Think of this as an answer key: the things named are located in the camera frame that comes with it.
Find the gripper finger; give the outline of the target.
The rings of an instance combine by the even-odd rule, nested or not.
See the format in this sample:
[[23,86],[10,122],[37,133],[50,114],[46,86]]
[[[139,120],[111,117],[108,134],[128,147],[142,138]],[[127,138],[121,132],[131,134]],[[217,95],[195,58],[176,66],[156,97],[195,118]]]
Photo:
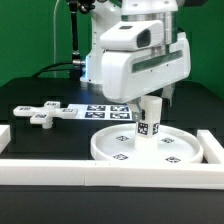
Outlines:
[[129,102],[128,106],[132,113],[132,120],[139,122],[143,118],[143,109],[139,102]]
[[174,85],[170,84],[163,88],[161,97],[166,99],[169,105],[172,105],[173,94],[174,94]]

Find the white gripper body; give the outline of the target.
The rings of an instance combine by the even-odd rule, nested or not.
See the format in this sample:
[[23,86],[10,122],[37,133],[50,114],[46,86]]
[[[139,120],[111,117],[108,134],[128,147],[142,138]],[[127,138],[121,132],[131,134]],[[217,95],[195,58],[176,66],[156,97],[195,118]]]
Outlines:
[[110,52],[102,57],[102,89],[112,102],[126,103],[189,76],[190,49],[186,34],[177,35],[169,53],[152,58],[152,50]]

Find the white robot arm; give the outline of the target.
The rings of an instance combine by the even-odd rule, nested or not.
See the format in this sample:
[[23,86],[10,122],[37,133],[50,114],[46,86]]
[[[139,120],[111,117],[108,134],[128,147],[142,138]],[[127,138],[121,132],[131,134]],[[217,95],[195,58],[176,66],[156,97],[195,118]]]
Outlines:
[[81,78],[107,100],[144,117],[143,96],[186,78],[191,69],[186,34],[176,24],[184,0],[80,0],[92,19],[92,49]]

